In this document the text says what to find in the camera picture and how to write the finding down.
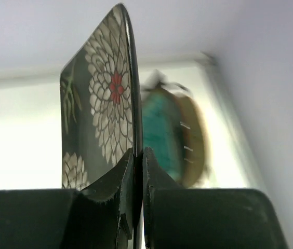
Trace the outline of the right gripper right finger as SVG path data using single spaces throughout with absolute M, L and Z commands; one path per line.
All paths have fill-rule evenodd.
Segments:
M 174 224 L 175 217 L 171 197 L 182 189 L 163 170 L 149 147 L 143 153 L 143 211 L 144 239 L 146 248 L 188 248 L 182 236 L 182 227 Z

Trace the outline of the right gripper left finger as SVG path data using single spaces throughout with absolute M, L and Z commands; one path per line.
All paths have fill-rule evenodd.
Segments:
M 69 248 L 127 248 L 132 238 L 134 155 L 128 149 L 117 165 L 74 199 L 68 219 Z

